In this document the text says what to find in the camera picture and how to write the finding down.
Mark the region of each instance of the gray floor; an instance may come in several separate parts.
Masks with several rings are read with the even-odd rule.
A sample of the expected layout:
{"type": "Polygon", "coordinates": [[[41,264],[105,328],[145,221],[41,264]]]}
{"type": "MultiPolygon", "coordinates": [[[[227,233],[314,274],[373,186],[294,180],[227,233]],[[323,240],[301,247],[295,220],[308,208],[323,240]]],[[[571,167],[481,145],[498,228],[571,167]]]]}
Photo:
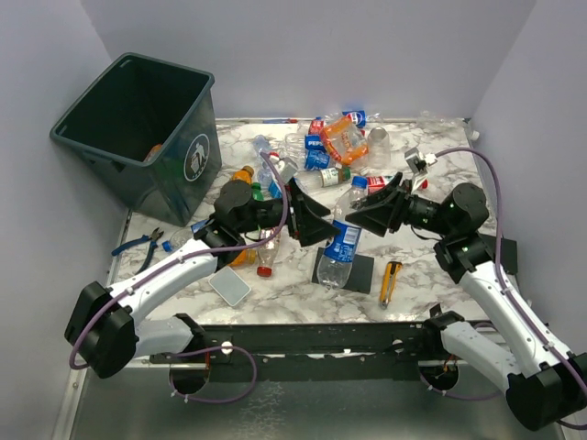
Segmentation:
{"type": "MultiPolygon", "coordinates": [[[[242,384],[214,384],[227,397],[242,384]]],[[[480,395],[491,385],[470,368],[457,389],[480,395]]],[[[420,382],[362,380],[262,382],[246,399],[203,405],[171,398],[166,368],[127,368],[111,379],[91,373],[76,417],[75,439],[215,440],[562,440],[551,425],[530,433],[503,398],[463,402],[441,398],[420,382]]]]}

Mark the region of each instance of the blue handle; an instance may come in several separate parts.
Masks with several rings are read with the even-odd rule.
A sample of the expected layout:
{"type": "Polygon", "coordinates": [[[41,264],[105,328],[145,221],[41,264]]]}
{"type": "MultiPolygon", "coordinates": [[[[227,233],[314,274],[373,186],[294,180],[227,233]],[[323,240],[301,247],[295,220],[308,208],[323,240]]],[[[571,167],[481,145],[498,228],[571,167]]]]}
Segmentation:
{"type": "Polygon", "coordinates": [[[140,245],[141,243],[147,243],[150,240],[149,236],[142,236],[141,238],[137,238],[136,240],[130,240],[127,243],[123,243],[116,249],[114,249],[111,254],[113,257],[118,255],[119,253],[132,248],[133,246],[140,245]]]}

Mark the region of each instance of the white logo on bin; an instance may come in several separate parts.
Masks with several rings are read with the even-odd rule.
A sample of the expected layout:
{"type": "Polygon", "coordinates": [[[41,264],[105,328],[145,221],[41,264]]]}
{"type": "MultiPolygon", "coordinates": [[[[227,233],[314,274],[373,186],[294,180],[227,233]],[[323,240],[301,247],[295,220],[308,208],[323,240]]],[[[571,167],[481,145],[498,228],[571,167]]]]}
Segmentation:
{"type": "Polygon", "coordinates": [[[189,182],[195,181],[204,171],[210,153],[210,139],[204,133],[195,137],[187,149],[183,162],[183,176],[189,182]]]}

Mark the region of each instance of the red bottle cap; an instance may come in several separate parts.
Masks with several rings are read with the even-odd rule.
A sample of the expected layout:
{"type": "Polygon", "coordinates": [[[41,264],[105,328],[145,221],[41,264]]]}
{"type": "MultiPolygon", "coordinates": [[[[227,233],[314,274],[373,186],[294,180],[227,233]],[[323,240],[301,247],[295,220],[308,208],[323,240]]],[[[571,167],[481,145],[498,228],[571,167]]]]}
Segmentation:
{"type": "Polygon", "coordinates": [[[269,278],[272,273],[273,270],[271,270],[271,268],[264,268],[262,266],[257,267],[257,275],[260,277],[269,278]]]}

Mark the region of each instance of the orange plastic packaging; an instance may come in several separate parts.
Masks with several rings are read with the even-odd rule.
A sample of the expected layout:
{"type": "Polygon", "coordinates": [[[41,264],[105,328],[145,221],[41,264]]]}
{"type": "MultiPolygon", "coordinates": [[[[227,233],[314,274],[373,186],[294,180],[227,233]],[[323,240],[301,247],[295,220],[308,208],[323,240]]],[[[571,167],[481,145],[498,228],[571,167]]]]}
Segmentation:
{"type": "Polygon", "coordinates": [[[253,174],[255,170],[249,165],[242,167],[242,170],[238,170],[232,175],[231,181],[244,181],[251,185],[253,183],[253,174]]]}
{"type": "Polygon", "coordinates": [[[347,116],[324,126],[320,140],[330,157],[347,167],[369,154],[367,140],[347,116]]]}
{"type": "Polygon", "coordinates": [[[228,266],[232,266],[234,268],[235,266],[240,266],[241,264],[245,263],[252,264],[255,262],[255,259],[257,259],[257,251],[255,249],[243,250],[238,254],[238,257],[232,261],[232,263],[228,264],[228,266]]]}

